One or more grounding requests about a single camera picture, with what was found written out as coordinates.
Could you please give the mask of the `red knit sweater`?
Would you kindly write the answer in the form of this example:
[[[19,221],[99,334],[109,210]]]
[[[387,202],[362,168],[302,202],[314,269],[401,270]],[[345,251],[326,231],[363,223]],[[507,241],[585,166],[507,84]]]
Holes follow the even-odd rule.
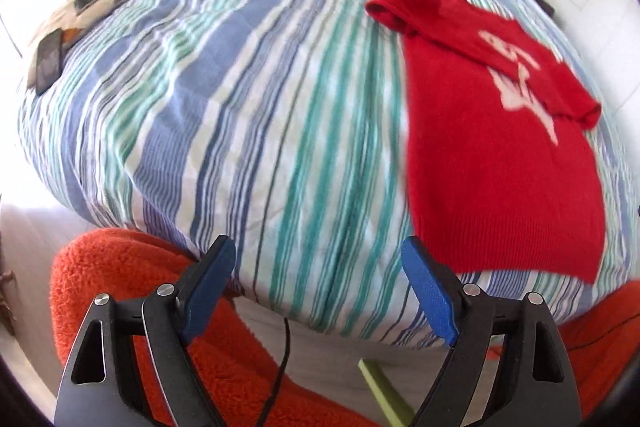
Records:
[[[407,69],[414,233],[458,273],[539,271],[593,283],[603,190],[586,134],[595,100],[512,18],[466,0],[369,0]]]

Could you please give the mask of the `green chair leg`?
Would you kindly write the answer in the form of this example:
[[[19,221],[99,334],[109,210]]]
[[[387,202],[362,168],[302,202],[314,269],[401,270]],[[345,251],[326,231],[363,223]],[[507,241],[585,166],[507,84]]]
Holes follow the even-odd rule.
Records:
[[[360,359],[358,369],[390,427],[408,427],[414,410],[395,389],[377,361]]]

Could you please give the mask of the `orange fluffy garment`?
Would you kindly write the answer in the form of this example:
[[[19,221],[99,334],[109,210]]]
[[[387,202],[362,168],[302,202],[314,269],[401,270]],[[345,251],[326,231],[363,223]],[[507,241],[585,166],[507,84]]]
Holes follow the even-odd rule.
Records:
[[[634,426],[639,421],[639,286],[558,326],[541,295],[489,296],[414,237],[401,263],[449,348],[415,426],[459,426],[490,340],[503,349],[484,426]],[[153,236],[79,237],[56,259],[52,314],[64,372],[59,426],[361,426],[364,418],[286,377],[236,314],[235,247],[219,236],[190,262]]]

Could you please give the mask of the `striped blue green bedspread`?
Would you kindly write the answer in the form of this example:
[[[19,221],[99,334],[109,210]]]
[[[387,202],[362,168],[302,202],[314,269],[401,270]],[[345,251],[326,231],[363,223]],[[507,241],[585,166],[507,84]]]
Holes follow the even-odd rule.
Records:
[[[18,135],[63,205],[201,254],[236,247],[233,286],[329,334],[434,341],[401,266],[408,196],[407,69],[369,0],[129,0],[66,54]],[[638,206],[620,140],[574,46],[535,0],[466,0],[516,20],[600,103],[586,134],[603,190],[597,278],[458,273],[491,295],[536,291],[558,322],[634,276]]]

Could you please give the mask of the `black smartphone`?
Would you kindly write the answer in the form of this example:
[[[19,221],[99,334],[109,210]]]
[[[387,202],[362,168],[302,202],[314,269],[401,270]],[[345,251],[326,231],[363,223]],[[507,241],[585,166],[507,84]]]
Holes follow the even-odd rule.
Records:
[[[63,68],[63,31],[56,28],[44,36],[36,54],[36,82],[38,95],[47,92],[61,76]]]

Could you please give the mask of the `patterned beige pillow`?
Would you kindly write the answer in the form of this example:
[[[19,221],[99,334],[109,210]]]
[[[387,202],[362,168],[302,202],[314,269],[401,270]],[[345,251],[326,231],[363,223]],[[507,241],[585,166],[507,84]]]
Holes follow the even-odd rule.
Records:
[[[26,60],[26,89],[36,90],[36,54],[38,44],[44,36],[56,28],[62,29],[64,61],[65,54],[84,38],[89,30],[127,1],[129,0],[66,0],[60,8],[54,10],[32,37]]]

